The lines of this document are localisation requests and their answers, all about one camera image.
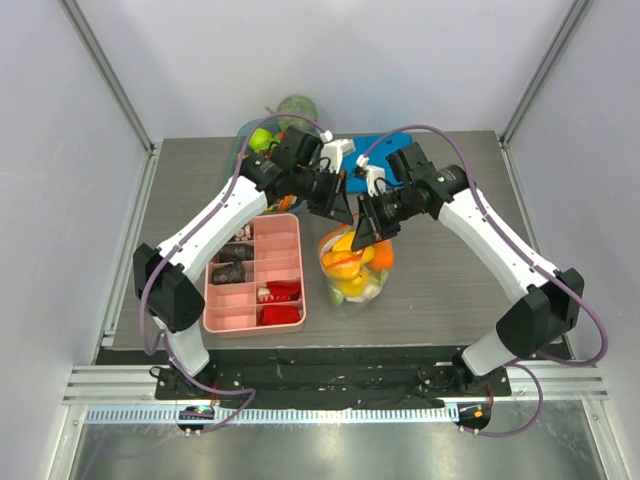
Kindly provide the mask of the dark patterned rolled sock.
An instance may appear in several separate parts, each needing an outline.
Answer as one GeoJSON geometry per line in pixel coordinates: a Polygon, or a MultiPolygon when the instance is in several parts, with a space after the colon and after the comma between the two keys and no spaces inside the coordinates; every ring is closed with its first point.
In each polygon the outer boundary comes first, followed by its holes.
{"type": "Polygon", "coordinates": [[[246,281],[246,271],[241,262],[232,262],[212,270],[210,283],[213,285],[239,284],[246,281]]]}

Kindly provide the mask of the red white cloth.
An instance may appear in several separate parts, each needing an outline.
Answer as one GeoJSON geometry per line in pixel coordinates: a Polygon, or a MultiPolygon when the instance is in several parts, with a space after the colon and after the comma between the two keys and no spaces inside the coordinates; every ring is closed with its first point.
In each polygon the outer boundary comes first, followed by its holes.
{"type": "Polygon", "coordinates": [[[257,289],[257,301],[259,304],[296,301],[301,293],[299,281],[270,281],[257,289]]]}

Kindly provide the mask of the orange tangerine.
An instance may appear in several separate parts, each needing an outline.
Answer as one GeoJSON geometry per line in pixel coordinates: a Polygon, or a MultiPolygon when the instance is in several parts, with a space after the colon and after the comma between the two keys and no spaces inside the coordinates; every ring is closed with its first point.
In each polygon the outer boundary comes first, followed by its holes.
{"type": "Polygon", "coordinates": [[[374,255],[369,262],[375,271],[390,270],[394,265],[394,250],[391,240],[381,241],[373,246],[374,255]]]}

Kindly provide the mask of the white cauliflower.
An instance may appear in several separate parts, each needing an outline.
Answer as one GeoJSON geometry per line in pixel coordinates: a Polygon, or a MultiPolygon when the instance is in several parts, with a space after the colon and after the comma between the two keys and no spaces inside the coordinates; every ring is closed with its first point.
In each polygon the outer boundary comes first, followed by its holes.
{"type": "Polygon", "coordinates": [[[340,306],[343,302],[368,303],[381,293],[388,277],[388,270],[378,273],[362,270],[352,280],[332,281],[330,287],[333,302],[336,306],[340,306]]]}

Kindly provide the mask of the floral rolled sock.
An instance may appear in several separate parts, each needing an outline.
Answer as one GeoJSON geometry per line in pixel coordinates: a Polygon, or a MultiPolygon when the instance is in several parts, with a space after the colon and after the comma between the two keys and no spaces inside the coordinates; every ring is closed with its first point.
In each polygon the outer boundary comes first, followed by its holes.
{"type": "Polygon", "coordinates": [[[250,241],[253,239],[253,228],[251,224],[244,225],[241,229],[239,229],[235,236],[235,241],[250,241]]]}

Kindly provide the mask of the yellow bell pepper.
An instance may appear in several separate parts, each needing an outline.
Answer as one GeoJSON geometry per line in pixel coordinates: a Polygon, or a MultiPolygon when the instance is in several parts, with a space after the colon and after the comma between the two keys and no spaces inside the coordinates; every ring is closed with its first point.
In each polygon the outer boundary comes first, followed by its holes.
{"type": "Polygon", "coordinates": [[[353,230],[347,231],[336,241],[331,251],[347,252],[349,254],[359,256],[363,263],[370,262],[375,255],[375,249],[372,246],[368,246],[363,249],[354,250],[352,248],[354,237],[355,237],[355,232],[353,230]]]}

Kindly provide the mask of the green apple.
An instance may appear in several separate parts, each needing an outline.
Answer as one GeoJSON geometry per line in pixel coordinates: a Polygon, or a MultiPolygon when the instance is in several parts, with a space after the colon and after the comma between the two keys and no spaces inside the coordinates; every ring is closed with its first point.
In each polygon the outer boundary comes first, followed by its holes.
{"type": "Polygon", "coordinates": [[[250,136],[248,145],[251,150],[260,153],[267,152],[273,142],[275,136],[269,130],[259,127],[250,136]]]}

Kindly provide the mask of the pink compartment tray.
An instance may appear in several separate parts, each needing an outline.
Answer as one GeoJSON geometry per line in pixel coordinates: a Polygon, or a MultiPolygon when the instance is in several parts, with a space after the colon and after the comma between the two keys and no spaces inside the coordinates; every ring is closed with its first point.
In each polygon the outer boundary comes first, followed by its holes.
{"type": "Polygon", "coordinates": [[[277,214],[258,216],[249,224],[253,228],[252,240],[229,242],[254,246],[254,259],[242,262],[246,281],[213,285],[210,283],[212,270],[228,263],[218,263],[213,258],[206,267],[203,327],[223,338],[298,332],[306,317],[299,220],[293,214],[277,214]],[[300,298],[284,303],[259,304],[257,289],[270,281],[299,281],[302,286],[300,298]],[[301,320],[290,325],[260,326],[258,315],[265,305],[295,305],[301,320]]]}

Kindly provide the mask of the clear orange-zip bag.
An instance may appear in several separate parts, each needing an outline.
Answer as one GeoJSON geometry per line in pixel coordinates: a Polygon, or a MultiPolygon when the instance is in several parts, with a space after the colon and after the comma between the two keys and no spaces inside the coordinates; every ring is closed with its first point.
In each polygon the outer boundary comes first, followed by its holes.
{"type": "Polygon", "coordinates": [[[380,295],[395,263],[392,242],[384,240],[352,250],[358,214],[353,224],[341,224],[317,246],[317,257],[337,315],[352,315],[380,295]]]}

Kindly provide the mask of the orange carrot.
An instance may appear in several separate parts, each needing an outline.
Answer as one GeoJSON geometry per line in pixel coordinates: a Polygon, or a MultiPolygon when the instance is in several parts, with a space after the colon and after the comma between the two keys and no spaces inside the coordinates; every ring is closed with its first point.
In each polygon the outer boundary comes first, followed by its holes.
{"type": "Polygon", "coordinates": [[[285,196],[279,201],[277,210],[279,212],[288,212],[295,207],[296,201],[297,197],[294,195],[285,196]]]}

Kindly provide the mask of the yellow lemon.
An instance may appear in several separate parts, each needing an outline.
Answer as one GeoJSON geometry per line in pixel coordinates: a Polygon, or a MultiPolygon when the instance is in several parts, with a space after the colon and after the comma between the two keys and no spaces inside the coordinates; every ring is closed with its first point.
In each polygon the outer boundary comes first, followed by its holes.
{"type": "Polygon", "coordinates": [[[347,252],[329,251],[321,257],[321,264],[328,277],[341,281],[353,280],[362,268],[360,257],[347,252]]]}

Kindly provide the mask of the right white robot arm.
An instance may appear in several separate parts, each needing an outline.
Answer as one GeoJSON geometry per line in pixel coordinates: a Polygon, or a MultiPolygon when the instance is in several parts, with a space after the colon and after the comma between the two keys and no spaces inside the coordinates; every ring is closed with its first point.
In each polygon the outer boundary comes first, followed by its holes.
{"type": "Polygon", "coordinates": [[[379,245],[395,237],[403,221],[428,214],[465,242],[511,303],[486,335],[455,355],[451,380],[457,391],[477,393],[496,369],[530,357],[576,326],[583,277],[539,257],[470,188],[463,168],[437,169],[417,143],[391,153],[387,162],[399,186],[380,193],[367,158],[357,159],[355,174],[370,191],[358,197],[353,248],[379,245]]]}

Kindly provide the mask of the green melon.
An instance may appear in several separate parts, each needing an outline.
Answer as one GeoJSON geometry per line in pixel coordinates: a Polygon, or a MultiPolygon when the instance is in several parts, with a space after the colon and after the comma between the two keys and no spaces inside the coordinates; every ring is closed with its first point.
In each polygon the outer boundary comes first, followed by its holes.
{"type": "MultiPolygon", "coordinates": [[[[315,103],[307,96],[292,94],[284,98],[276,108],[267,106],[265,108],[269,115],[275,113],[296,113],[313,121],[318,120],[318,111],[315,103]]],[[[272,134],[285,132],[287,128],[294,126],[307,132],[315,132],[312,123],[297,117],[278,117],[266,123],[265,129],[272,134]]]]}

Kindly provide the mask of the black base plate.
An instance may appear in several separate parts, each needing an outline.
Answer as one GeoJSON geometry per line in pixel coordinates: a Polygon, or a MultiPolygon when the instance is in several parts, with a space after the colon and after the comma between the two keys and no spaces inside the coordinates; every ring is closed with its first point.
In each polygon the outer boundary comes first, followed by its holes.
{"type": "Polygon", "coordinates": [[[400,410],[440,408],[449,398],[508,397],[504,368],[478,380],[462,371],[456,346],[214,350],[197,375],[153,366],[158,400],[196,400],[237,409],[400,410]]]}

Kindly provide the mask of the teal fruit basket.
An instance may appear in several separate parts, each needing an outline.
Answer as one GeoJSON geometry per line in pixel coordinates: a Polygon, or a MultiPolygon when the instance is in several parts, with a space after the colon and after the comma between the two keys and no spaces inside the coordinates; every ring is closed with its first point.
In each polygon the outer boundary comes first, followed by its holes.
{"type": "MultiPolygon", "coordinates": [[[[249,138],[245,149],[246,155],[253,152],[269,154],[276,144],[282,140],[284,130],[281,128],[280,124],[283,122],[285,122],[284,118],[270,118],[264,121],[261,119],[255,119],[241,127],[236,135],[236,139],[229,155],[229,161],[226,167],[223,183],[226,183],[234,173],[238,156],[246,138],[249,138]]],[[[302,199],[295,196],[288,196],[284,199],[271,203],[264,211],[264,214],[291,213],[296,215],[302,211],[304,206],[305,202],[302,199]]]]}

